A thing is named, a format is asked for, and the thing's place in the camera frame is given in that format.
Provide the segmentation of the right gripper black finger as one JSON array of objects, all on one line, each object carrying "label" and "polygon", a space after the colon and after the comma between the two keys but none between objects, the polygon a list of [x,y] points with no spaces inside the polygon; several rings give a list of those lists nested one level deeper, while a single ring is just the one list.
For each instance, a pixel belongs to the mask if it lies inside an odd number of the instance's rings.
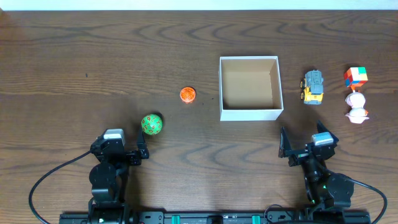
[{"label": "right gripper black finger", "polygon": [[323,140],[327,140],[328,143],[337,144],[339,139],[320,121],[317,121],[318,135],[321,135]]},{"label": "right gripper black finger", "polygon": [[281,127],[280,130],[280,146],[279,146],[279,155],[280,156],[289,156],[290,151],[292,150],[290,141],[288,139],[287,133],[284,127]]}]

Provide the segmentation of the green ball with red numbers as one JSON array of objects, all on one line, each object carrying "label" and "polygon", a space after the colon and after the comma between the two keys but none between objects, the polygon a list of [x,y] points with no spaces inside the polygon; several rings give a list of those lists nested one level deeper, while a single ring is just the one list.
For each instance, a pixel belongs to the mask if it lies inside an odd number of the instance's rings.
[{"label": "green ball with red numbers", "polygon": [[159,134],[163,128],[163,121],[159,115],[148,114],[141,120],[142,131],[148,135]]}]

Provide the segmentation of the pink and white duck figure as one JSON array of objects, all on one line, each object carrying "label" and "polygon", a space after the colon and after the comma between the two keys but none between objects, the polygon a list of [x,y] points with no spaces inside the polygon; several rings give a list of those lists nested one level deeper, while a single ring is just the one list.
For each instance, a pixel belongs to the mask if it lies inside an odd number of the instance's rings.
[{"label": "pink and white duck figure", "polygon": [[351,123],[362,124],[369,119],[368,111],[364,109],[366,99],[362,93],[355,91],[350,93],[345,102],[351,107],[351,110],[345,114]]}]

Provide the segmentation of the grey and yellow toy truck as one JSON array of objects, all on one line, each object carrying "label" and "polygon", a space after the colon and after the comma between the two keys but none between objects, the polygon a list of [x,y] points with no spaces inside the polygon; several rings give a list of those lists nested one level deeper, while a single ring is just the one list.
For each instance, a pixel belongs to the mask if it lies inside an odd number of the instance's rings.
[{"label": "grey and yellow toy truck", "polygon": [[321,71],[312,70],[300,82],[300,98],[306,105],[320,105],[323,100],[323,76]]}]

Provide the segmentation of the multicoloured puzzle cube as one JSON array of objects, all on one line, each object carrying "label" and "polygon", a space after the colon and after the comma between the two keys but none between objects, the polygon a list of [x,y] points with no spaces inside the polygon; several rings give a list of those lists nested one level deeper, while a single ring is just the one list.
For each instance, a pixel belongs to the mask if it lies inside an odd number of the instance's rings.
[{"label": "multicoloured puzzle cube", "polygon": [[351,67],[344,73],[346,87],[354,88],[364,85],[368,81],[365,67]]}]

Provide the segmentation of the orange round plastic toy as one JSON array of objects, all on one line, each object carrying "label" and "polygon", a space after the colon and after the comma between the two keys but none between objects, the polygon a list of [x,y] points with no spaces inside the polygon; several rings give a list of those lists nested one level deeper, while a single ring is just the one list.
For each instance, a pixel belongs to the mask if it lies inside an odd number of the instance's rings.
[{"label": "orange round plastic toy", "polygon": [[186,86],[180,91],[180,99],[184,103],[192,103],[196,98],[196,91],[190,86]]}]

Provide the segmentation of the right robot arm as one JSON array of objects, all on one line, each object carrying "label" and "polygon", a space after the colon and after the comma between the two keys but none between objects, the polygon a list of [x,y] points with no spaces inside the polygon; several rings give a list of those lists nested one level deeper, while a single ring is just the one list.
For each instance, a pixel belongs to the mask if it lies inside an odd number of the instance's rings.
[{"label": "right robot arm", "polygon": [[349,208],[354,193],[353,183],[326,169],[325,161],[335,155],[339,139],[321,121],[317,123],[317,130],[303,149],[292,149],[285,128],[280,130],[279,157],[288,158],[291,167],[302,168],[307,197],[313,203],[304,215],[311,219],[316,212]]}]

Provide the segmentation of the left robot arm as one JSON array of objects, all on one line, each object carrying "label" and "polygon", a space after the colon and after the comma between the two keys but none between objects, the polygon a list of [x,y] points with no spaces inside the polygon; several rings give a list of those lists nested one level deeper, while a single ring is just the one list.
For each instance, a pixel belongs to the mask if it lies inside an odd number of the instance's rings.
[{"label": "left robot arm", "polygon": [[99,160],[89,174],[93,195],[88,212],[88,223],[138,223],[139,216],[126,203],[124,196],[129,168],[139,166],[149,158],[149,150],[142,129],[137,134],[137,149],[125,150],[124,131],[107,129],[90,147]]}]

